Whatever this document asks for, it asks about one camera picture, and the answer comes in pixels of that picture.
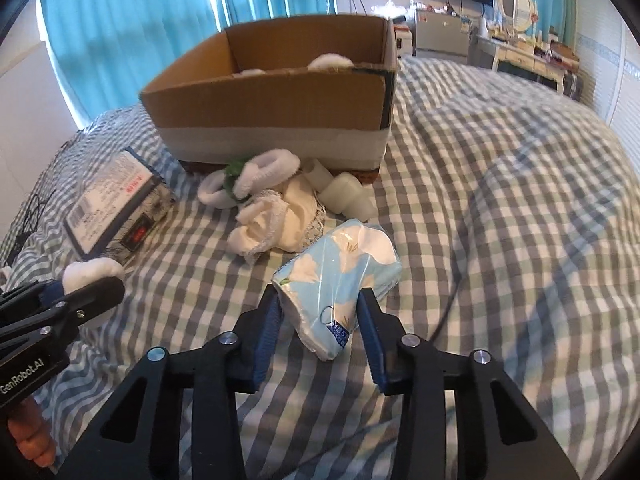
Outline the person's left hand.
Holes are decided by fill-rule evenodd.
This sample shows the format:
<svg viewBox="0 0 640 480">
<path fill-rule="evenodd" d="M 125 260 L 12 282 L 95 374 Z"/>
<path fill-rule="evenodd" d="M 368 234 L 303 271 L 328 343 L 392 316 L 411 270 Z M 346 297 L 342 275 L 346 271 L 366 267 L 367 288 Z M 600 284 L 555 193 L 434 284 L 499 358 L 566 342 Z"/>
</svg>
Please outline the person's left hand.
<svg viewBox="0 0 640 480">
<path fill-rule="evenodd" d="M 8 429 L 26 460 L 41 468 L 53 465 L 56 455 L 55 440 L 33 398 L 27 398 L 17 405 L 9 416 Z"/>
</svg>

